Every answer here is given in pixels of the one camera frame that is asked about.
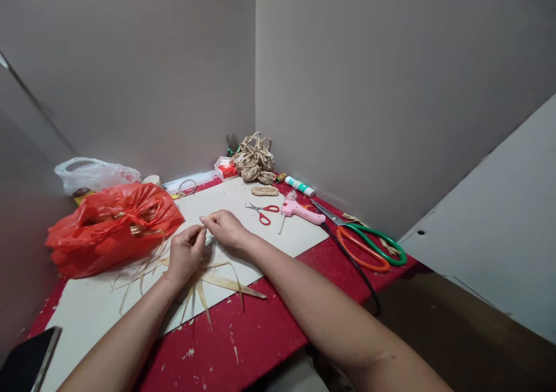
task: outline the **white cup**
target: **white cup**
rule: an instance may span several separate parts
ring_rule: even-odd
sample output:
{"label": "white cup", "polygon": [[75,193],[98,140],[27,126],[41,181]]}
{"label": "white cup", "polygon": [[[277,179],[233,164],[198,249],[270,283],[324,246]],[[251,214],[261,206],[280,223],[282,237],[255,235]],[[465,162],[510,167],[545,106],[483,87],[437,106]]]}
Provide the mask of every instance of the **white cup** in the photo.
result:
{"label": "white cup", "polygon": [[162,188],[162,183],[160,181],[160,177],[158,175],[151,175],[143,179],[143,184],[155,184]]}

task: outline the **green and orange scissors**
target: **green and orange scissors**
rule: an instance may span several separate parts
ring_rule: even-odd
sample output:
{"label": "green and orange scissors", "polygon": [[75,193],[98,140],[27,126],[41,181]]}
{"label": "green and orange scissors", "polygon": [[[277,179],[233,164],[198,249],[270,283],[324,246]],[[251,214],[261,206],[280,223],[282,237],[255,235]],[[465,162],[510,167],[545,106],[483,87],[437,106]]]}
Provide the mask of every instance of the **green and orange scissors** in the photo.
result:
{"label": "green and orange scissors", "polygon": [[[404,250],[400,247],[399,244],[397,244],[394,240],[392,240],[390,237],[388,237],[384,233],[381,233],[380,231],[377,231],[377,230],[374,230],[374,229],[371,229],[369,227],[365,227],[365,226],[362,226],[362,225],[358,225],[358,224],[355,224],[355,223],[352,223],[352,222],[345,222],[344,220],[342,220],[337,215],[334,215],[333,213],[328,211],[325,207],[323,207],[318,202],[315,202],[313,200],[311,200],[311,202],[324,215],[326,215],[330,220],[332,220],[333,223],[336,224],[336,239],[344,247],[346,252],[352,257],[352,259],[355,262],[357,262],[360,266],[362,266],[366,269],[372,270],[373,272],[387,272],[388,270],[390,270],[390,265],[403,266],[407,263],[407,256],[406,256]],[[351,229],[356,235],[358,235],[365,242],[365,244],[362,243],[357,238],[355,238],[354,236],[352,236],[350,233],[348,233],[345,230],[344,227],[347,227],[347,228]],[[364,234],[364,232],[365,233],[370,233],[374,236],[380,237],[381,239],[385,240],[388,245],[392,246],[394,249],[396,249],[399,252],[399,256],[400,256],[399,259],[394,259],[393,257],[384,253],[380,248],[378,248],[376,246],[376,244],[374,244],[372,242],[372,240],[370,240]],[[355,245],[357,245],[361,249],[363,249],[365,252],[367,252],[371,256],[373,256],[381,265],[380,266],[372,265],[368,262],[362,261],[361,259],[359,259],[355,255],[353,255],[348,250],[348,248],[345,244],[345,241],[343,239],[344,236],[347,239],[351,240]]]}

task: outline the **pink glue gun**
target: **pink glue gun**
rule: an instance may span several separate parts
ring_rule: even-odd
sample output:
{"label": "pink glue gun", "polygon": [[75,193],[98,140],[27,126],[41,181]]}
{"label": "pink glue gun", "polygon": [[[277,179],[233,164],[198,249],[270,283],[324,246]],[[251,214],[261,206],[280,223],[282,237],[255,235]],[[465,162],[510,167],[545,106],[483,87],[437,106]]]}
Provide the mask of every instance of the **pink glue gun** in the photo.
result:
{"label": "pink glue gun", "polygon": [[284,226],[284,220],[286,219],[286,217],[291,217],[294,214],[299,215],[301,218],[316,225],[321,225],[326,220],[325,215],[312,213],[311,211],[306,210],[297,203],[296,199],[297,194],[295,193],[295,191],[291,191],[284,200],[284,203],[282,204],[282,208],[280,210],[280,213],[284,215],[284,219],[282,220],[282,226],[280,227],[280,232],[278,234],[282,233],[282,228]]}

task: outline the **jute rope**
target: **jute rope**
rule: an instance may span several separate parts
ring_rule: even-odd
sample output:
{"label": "jute rope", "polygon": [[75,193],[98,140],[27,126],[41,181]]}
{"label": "jute rope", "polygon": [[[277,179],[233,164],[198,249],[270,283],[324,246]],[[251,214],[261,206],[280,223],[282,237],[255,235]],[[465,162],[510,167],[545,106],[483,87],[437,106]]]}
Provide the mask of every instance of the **jute rope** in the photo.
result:
{"label": "jute rope", "polygon": [[251,193],[255,196],[278,196],[278,188],[274,186],[254,186]]}
{"label": "jute rope", "polygon": [[268,137],[261,139],[261,132],[258,131],[252,136],[243,139],[240,145],[240,151],[232,156],[232,162],[245,182],[251,182],[258,179],[263,185],[270,185],[274,182],[275,175],[274,160],[270,147],[272,140]]}

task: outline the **red table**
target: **red table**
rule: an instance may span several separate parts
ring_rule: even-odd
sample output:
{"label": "red table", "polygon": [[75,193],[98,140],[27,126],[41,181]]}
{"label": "red table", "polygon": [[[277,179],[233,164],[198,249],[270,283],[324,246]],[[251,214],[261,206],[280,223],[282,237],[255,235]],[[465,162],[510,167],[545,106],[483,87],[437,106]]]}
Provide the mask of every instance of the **red table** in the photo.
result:
{"label": "red table", "polygon": [[[216,178],[213,182],[199,186],[197,191],[218,185],[220,182]],[[286,184],[279,184],[277,187],[284,195],[291,190]],[[318,197],[315,199],[334,214],[342,215],[341,211]],[[309,198],[303,195],[300,195],[298,202],[303,205],[310,204]],[[327,219],[327,223],[334,229],[330,220]],[[362,259],[366,256],[366,253],[352,244],[350,250]],[[358,303],[370,298],[370,292],[360,275],[331,238],[297,258],[325,275]],[[392,268],[388,273],[373,273],[365,269],[363,271],[379,292],[417,263],[415,259],[408,257],[406,266]],[[30,336],[44,331],[66,282],[66,279],[60,279],[35,321]],[[241,390],[306,346],[307,337],[299,329],[266,277],[250,286],[265,294],[268,299],[264,301],[244,295],[243,313],[239,297],[234,294],[210,309],[214,333],[203,313],[193,319],[193,324],[185,323],[165,335],[155,343],[136,389]]]}

